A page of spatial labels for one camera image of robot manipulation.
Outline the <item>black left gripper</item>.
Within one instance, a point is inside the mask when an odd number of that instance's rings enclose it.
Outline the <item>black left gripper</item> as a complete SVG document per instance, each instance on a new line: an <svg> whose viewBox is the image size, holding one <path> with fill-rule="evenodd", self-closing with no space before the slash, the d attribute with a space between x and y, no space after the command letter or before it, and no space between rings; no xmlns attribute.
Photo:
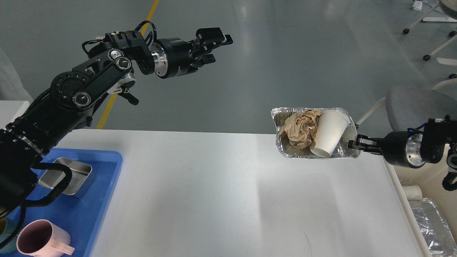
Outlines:
<svg viewBox="0 0 457 257"><path fill-rule="evenodd" d="M204 65L216 62L211 54L214 49L230 44L233 44L232 37L224 34L219 27L199 28L191 45L176 37L157 39L150 45L155 74L166 79L195 73Z"/></svg>

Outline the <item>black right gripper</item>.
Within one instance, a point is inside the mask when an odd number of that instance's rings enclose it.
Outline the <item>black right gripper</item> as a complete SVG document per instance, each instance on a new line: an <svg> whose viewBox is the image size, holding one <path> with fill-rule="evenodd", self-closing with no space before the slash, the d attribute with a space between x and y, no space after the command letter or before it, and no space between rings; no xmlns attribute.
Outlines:
<svg viewBox="0 0 457 257"><path fill-rule="evenodd" d="M394 166L420 168L425 165L421 157L422 138L423 134L415 131L393 131L384 138L358 134L355 143L348 143L348 148L383 155L385 161Z"/></svg>

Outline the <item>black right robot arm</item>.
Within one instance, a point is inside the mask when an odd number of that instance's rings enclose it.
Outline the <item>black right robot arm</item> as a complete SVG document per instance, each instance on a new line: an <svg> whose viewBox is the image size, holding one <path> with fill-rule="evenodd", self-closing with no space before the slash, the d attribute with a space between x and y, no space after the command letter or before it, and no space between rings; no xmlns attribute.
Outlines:
<svg viewBox="0 0 457 257"><path fill-rule="evenodd" d="M428 119L419 127L409 127L405 131L393 131L383 138L371 138L358 134L350 140L348 148L384 157L387 163L407 168L421 168L426 163L436 164L449 146L446 163L450 168L442 180L442 187L455 191L456 184L456 143L457 122L449 115L444 119Z"/></svg>

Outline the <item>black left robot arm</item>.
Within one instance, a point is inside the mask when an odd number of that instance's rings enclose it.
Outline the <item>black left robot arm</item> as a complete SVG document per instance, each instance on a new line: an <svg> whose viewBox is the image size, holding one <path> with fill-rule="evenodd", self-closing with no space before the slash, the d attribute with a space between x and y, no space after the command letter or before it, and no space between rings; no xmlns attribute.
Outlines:
<svg viewBox="0 0 457 257"><path fill-rule="evenodd" d="M84 42L88 60L57 75L23 115L1 130L1 218L21 209L16 228L1 242L1 248L18 235L26 208L50 205L70 185L70 168L43 163L42 157L68 133L90 126L109 90L132 105L139 103L130 93L135 84L133 61L144 75L166 79L214 63L212 51L233 43L219 27L200 28L196 38L186 42L176 37L158 39L154 24L143 36L140 29L146 24L150 21ZM87 50L86 45L93 47Z"/></svg>

